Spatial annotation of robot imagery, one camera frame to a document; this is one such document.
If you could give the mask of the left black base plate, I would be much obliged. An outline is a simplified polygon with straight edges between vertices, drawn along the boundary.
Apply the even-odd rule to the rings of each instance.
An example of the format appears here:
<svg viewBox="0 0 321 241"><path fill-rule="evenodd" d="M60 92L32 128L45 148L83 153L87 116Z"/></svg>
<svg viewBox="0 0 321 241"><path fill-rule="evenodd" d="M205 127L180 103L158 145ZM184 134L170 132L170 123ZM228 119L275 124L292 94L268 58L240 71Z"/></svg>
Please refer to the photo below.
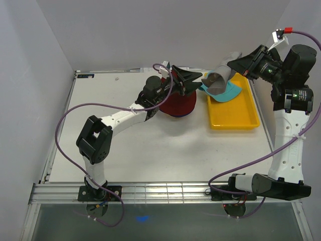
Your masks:
<svg viewBox="0 0 321 241"><path fill-rule="evenodd" d="M109 191L114 192L117 196L121 197L122 194L122 186L119 185L112 185L107 186L106 189ZM102 201L119 201L119 199L112 195L109 192L101 189L94 189L87 186L81 186L79 188L77 200L80 202L102 202Z"/></svg>

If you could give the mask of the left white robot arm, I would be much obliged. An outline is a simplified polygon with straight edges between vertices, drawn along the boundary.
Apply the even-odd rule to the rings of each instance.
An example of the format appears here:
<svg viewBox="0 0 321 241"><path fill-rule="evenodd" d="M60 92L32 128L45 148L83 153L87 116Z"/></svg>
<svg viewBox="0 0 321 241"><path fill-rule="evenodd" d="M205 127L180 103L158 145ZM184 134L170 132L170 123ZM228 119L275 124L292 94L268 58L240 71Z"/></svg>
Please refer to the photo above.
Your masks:
<svg viewBox="0 0 321 241"><path fill-rule="evenodd" d="M170 96L194 96L202 85L197 81L202 73L183 70L175 65L162 64L159 73L161 77L154 75L146 80L136 101L128 110L100 118L92 115L84 124L76 146L85 162L85 186L94 200L99 201L106 196L108 182L103 164L113 137L135 124L151 119L158 112L159 104L166 103Z"/></svg>

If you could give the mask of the yellow plastic tray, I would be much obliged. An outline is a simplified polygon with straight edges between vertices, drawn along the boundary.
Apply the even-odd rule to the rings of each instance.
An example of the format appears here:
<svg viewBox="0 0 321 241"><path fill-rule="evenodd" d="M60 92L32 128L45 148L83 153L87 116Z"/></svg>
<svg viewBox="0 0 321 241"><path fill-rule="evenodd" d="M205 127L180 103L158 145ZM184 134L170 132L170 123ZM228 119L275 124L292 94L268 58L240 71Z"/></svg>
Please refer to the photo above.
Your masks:
<svg viewBox="0 0 321 241"><path fill-rule="evenodd" d="M252 130L260 126L249 81L235 74L231 83L242 88L241 92L228 102L218 102L207 96L210 127L213 130Z"/></svg>

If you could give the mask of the grey cap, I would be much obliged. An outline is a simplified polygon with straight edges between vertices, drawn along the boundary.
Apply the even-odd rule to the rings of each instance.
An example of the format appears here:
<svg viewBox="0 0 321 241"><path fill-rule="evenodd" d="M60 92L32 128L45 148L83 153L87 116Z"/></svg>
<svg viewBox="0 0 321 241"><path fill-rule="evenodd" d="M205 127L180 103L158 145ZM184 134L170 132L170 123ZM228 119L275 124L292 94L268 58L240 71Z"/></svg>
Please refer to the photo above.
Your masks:
<svg viewBox="0 0 321 241"><path fill-rule="evenodd" d="M218 66L210 71L206 77L202 78L202 83L207 87L210 94L218 95L226 91L228 81L235 75L236 71L232 70L227 63L229 61L241 58L242 52L231 52L224 57Z"/></svg>

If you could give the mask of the blue bucket hat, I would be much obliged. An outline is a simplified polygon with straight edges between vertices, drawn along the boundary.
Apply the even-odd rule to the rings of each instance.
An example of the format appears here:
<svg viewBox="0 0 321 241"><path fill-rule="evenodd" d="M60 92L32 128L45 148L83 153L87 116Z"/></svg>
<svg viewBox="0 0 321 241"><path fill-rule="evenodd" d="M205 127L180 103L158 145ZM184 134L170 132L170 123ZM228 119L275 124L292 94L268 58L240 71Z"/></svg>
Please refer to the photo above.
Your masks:
<svg viewBox="0 0 321 241"><path fill-rule="evenodd" d="M188 116L190 113L185 113L185 114L171 114L172 117L175 117L175 118L182 118L182 117L185 117L185 116Z"/></svg>

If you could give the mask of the aluminium front rail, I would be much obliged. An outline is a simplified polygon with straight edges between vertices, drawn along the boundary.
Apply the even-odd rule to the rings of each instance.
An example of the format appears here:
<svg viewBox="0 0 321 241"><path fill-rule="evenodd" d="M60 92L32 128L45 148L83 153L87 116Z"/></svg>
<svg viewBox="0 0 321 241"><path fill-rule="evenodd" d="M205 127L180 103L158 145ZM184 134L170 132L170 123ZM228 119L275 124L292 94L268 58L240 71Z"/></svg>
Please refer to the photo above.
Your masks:
<svg viewBox="0 0 321 241"><path fill-rule="evenodd" d="M212 202L206 183L112 183L121 186L116 194L125 204L194 204ZM36 184L30 204L95 203L79 183Z"/></svg>

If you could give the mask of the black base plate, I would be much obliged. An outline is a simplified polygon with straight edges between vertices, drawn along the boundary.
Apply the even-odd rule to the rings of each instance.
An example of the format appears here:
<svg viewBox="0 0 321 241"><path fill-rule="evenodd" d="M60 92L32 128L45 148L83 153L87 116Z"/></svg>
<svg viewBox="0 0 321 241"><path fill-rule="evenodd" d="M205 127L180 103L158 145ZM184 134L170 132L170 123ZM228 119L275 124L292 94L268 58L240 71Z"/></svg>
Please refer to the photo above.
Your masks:
<svg viewBox="0 0 321 241"><path fill-rule="evenodd" d="M107 186L106 189L109 191L114 192L117 196L121 197L122 194L122 186L119 185L112 185ZM80 202L102 202L102 201L119 201L119 199L112 195L109 192L101 189L94 189L87 186L81 186L79 188L77 200Z"/></svg>
<svg viewBox="0 0 321 241"><path fill-rule="evenodd" d="M226 191L240 192L240 190L232 190L228 185L215 185L216 188L223 189ZM229 194L224 192L214 191L211 188L207 188L204 191L206 196L210 196L212 201L240 201L244 200L244 196Z"/></svg>

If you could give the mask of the dark red bucket hat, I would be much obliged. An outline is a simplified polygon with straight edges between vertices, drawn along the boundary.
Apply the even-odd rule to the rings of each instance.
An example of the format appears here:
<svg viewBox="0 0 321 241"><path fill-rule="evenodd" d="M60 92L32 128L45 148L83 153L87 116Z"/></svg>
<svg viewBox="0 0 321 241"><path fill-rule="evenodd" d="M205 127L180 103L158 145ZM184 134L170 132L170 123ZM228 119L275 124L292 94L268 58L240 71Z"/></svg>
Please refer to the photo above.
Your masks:
<svg viewBox="0 0 321 241"><path fill-rule="evenodd" d="M181 96L179 94L170 95L159 110L168 115L191 113L196 105L197 95L194 91L190 96Z"/></svg>

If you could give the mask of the teal hat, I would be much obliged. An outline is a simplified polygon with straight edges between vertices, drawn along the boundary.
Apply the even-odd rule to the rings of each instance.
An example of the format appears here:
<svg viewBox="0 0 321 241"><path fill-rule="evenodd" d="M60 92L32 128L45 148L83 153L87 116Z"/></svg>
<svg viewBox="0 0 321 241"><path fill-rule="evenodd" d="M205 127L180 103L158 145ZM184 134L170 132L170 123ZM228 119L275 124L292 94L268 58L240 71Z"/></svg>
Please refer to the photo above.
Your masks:
<svg viewBox="0 0 321 241"><path fill-rule="evenodd" d="M206 87L204 84L202 84L198 90L203 91L206 93L206 95L212 97L217 102L228 102L236 98L242 91L242 88L233 84L230 80L227 81L226 89L221 94L211 94L208 91L208 87Z"/></svg>

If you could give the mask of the blue label sticker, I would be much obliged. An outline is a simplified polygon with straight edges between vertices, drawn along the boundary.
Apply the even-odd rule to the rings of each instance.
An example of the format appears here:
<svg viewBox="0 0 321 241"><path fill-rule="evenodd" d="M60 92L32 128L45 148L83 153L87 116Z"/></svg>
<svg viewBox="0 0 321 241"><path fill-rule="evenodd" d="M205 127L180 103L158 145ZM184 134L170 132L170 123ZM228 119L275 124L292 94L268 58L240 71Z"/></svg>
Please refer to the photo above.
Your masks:
<svg viewBox="0 0 321 241"><path fill-rule="evenodd" d="M94 78L94 74L78 74L77 78Z"/></svg>

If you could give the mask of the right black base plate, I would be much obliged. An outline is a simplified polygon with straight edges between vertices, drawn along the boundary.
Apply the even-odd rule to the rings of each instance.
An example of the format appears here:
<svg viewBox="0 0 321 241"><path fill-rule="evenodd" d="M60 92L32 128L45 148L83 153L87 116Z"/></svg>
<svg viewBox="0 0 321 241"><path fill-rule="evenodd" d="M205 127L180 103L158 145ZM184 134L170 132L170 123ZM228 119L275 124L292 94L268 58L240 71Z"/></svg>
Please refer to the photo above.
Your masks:
<svg viewBox="0 0 321 241"><path fill-rule="evenodd" d="M232 190L228 185L215 185L216 188L223 189L226 191L240 192L240 190ZM212 201L240 201L244 200L244 196L229 194L224 192L214 191L211 188L207 188L204 191L206 196L210 196Z"/></svg>

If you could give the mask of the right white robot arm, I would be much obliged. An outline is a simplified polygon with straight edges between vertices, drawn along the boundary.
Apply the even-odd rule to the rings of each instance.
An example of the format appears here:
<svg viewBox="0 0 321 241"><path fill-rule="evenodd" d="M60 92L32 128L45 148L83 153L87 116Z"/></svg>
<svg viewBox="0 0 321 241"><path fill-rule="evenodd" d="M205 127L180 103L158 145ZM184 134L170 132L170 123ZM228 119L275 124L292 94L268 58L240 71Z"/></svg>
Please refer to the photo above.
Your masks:
<svg viewBox="0 0 321 241"><path fill-rule="evenodd" d="M275 149L295 138L289 147L273 155L266 175L234 174L226 188L227 195L239 199L244 193L281 200L310 196L311 187L304 184L300 136L313 108L313 91L306 85L316 62L317 51L307 45L293 45L281 60L276 49L260 45L251 54L229 61L228 67L250 80L261 78L272 85L271 99L275 117Z"/></svg>

